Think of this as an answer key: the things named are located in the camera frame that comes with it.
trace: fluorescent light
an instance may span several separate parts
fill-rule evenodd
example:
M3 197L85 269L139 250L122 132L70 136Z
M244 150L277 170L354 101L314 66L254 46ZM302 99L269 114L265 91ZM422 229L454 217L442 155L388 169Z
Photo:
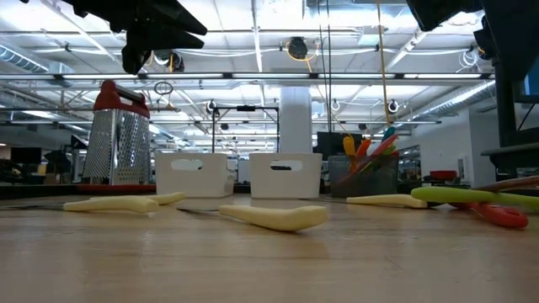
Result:
M36 117L45 118L45 119L56 119L57 116L55 114L47 113L41 110L25 110L23 111L25 114L31 114Z
M405 79L477 79L481 77L482 74L406 74L404 75Z
M148 79L202 79L202 78L222 78L221 73L162 73L148 74Z
M329 77L329 74L319 74L319 79L324 79L324 76L326 78ZM331 78L335 79L355 79L355 78L363 78L363 79L382 79L381 73L332 73ZM386 78L392 79L395 78L395 74L386 74Z
M9 121L11 124L18 124L18 125L50 125L52 124L52 121L50 120L17 120L17 121Z
M92 121L58 121L58 124L91 125Z
M138 78L136 75L129 74L68 74L62 76L66 80L92 80L96 77L101 80L131 80Z
M197 120L197 121L171 121L171 120L152 120L155 125L211 125L210 120ZM244 125L247 122L251 125L274 125L272 120L219 120L216 124L228 123L229 125ZM315 125L326 125L326 120L313 120ZM332 120L332 124L359 124L364 123L368 125L385 125L387 122L384 120ZM408 125L422 125L422 124L439 124L439 121L393 121L394 124L403 123Z
M76 125L66 125L66 126L74 130L86 131L84 128L78 127Z
M161 131L155 125L150 125L150 131L156 135L161 133Z
M54 76L52 75L44 75L44 74L23 74L23 75L16 75L16 74L8 74L8 75L0 75L0 80L7 80L7 81L32 81L32 80L55 80Z
M307 73L233 73L236 79L269 79L269 78L309 78Z
M229 137L229 136L235 136L235 137L272 137L276 138L277 134L216 134L216 137Z

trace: computer monitor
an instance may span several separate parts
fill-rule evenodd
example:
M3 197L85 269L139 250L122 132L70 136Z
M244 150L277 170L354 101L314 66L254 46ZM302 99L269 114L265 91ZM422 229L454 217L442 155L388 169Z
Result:
M351 135L354 138L355 149L357 149L364 138L361 134ZM319 131L317 133L318 138L315 152L321 153L324 161L327 161L329 156L343 156L345 155L343 139L347 136L349 136L347 133L332 132L330 134L329 132Z

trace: red grater handle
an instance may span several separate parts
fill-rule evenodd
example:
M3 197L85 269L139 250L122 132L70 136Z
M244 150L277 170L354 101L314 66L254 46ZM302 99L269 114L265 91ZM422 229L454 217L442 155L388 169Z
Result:
M122 101L121 98L127 99L128 102ZM101 91L93 105L93 110L104 109L123 109L150 119L150 110L146 106L144 95L118 86L112 80L103 82Z

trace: yellow utensil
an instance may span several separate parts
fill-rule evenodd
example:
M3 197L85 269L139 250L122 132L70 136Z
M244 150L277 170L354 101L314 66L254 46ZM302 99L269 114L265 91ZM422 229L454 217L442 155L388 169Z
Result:
M427 202L415 199L409 194L383 194L354 197L346 199L346 202L354 205L398 205L415 209L425 209L429 206Z
M0 207L0 210L130 210L139 214L146 214L156 211L158 208L159 204L151 199L142 197L110 197L68 203L7 205Z
M328 209L322 206L303 206L292 210L276 210L244 205L222 205L217 210L197 210L178 207L185 211L219 211L219 214L276 231L300 231L323 224L328 220Z
M357 165L355 164L355 143L354 138L351 136L346 136L343 139L344 153L350 158L350 167L351 169L356 169Z
M109 199L109 198L128 198L128 197L141 197L156 201L159 205L170 205L172 203L179 202L185 198L185 193L177 192L172 194L151 194L143 196L110 196L110 197L93 197L95 199Z

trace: ceiling duct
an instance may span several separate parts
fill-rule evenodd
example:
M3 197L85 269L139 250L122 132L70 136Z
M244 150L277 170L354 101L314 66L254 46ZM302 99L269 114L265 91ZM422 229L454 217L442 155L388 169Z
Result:
M25 54L23 50L19 50L0 40L0 60L11 63L27 72L45 73L49 71L49 68L30 58L31 56Z
M409 114L402 117L401 120L420 120L427 116L455 113L486 98L496 98L494 84L495 81L485 81L473 87L455 89L419 109L418 114Z
M10 45L4 40L0 40L0 61L11 63L31 73L74 73L72 68L61 62L49 61L47 63L41 63L40 59L35 58L35 56L17 46ZM53 85L60 85L64 88L69 88L72 85L70 82L64 80L47 82Z
M320 5L320 14L325 15L327 5L329 12L333 13L357 13L362 16L362 13L377 15L376 0L304 0L305 15L311 17L318 15L318 3ZM386 0L381 5L383 15L397 17L402 13L403 8L410 13L405 0Z

